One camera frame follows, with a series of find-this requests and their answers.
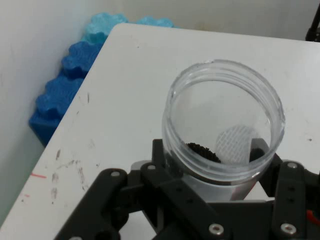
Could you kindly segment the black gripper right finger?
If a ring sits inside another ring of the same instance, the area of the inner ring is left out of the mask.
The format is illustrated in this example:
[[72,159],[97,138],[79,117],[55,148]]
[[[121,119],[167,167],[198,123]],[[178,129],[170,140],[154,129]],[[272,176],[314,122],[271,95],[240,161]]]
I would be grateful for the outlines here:
[[277,154],[258,182],[272,200],[250,204],[252,240],[318,240],[320,238],[320,176]]

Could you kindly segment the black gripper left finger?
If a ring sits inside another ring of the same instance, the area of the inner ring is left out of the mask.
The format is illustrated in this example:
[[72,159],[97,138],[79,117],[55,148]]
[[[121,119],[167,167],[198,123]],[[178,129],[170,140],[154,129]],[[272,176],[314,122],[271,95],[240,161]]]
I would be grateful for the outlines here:
[[165,168],[163,142],[151,161],[125,172],[103,170],[62,226],[58,240],[118,240],[129,215],[143,212],[157,240],[228,240],[229,226],[181,179]]

